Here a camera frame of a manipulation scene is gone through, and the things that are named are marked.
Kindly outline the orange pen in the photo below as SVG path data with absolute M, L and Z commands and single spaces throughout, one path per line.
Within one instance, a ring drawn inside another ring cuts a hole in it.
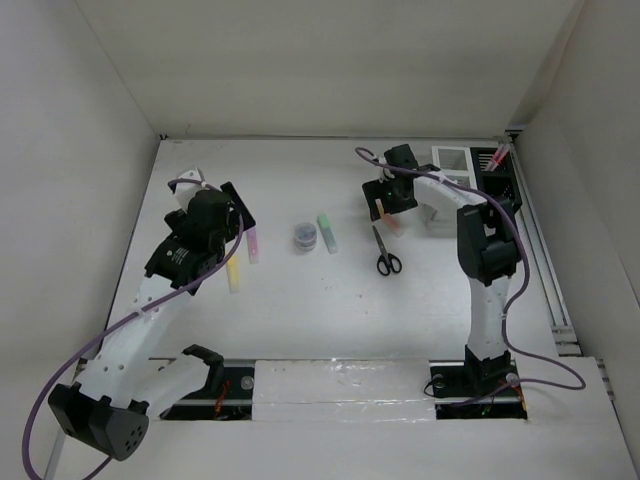
M 509 153 L 509 150 L 510 146 L 508 144 L 502 145 L 498 150 L 496 150 L 487 164 L 486 171 L 495 171 L 501 165 L 502 161 Z

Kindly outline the red pen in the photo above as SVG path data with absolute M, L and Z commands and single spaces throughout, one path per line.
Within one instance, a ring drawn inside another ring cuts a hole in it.
M 504 158 L 507 152 L 508 152 L 507 145 L 503 145 L 498 151 L 496 151 L 488 165 L 488 170 L 489 171 L 495 170 L 499 166 L 500 162 L 502 161 L 502 159 Z

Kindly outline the green highlighter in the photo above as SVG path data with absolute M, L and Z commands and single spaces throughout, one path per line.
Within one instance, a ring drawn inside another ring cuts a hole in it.
M 328 217 L 325 214 L 317 216 L 317 223 L 320 228 L 323 240 L 330 254 L 335 254 L 338 251 L 335 236 L 333 234 Z

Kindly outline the purple pink highlighter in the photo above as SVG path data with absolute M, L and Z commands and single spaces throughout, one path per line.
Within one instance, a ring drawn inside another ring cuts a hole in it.
M 255 227 L 250 228 L 246 232 L 246 239 L 249 263 L 257 264 L 259 262 L 259 244 Z

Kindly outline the orange highlighter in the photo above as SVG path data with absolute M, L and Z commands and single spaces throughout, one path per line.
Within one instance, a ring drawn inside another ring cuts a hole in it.
M 375 200 L 376 208 L 380 216 L 380 220 L 383 224 L 396 236 L 401 237 L 404 234 L 404 229 L 400 223 L 384 209 L 382 201 L 380 199 Z

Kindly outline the yellow highlighter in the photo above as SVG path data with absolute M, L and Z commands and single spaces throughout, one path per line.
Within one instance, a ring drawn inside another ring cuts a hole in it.
M 229 291 L 231 294 L 236 294 L 240 290 L 239 272 L 237 256 L 232 255 L 226 263 L 226 273 L 228 279 Z

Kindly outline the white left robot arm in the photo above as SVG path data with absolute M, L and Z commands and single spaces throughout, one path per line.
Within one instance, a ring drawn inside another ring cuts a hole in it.
M 213 187 L 180 178 L 169 185 L 180 206 L 164 218 L 170 233 L 147 261 L 123 325 L 72 384 L 56 385 L 47 399 L 68 436 L 111 460 L 128 459 L 151 420 L 178 400 L 194 392 L 212 396 L 223 386 L 223 357 L 197 344 L 155 374 L 148 362 L 169 325 L 256 222 L 230 182 Z

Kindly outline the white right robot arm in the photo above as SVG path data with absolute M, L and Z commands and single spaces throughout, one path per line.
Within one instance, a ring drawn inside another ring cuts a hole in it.
M 362 185 L 373 222 L 420 205 L 455 215 L 457 259 L 471 290 L 462 381 L 471 392 L 486 393 L 511 369 L 504 309 L 511 278 L 524 259 L 511 201 L 466 186 L 432 164 L 420 166 L 407 144 L 380 157 L 364 147 L 355 152 L 380 169 L 378 179 Z

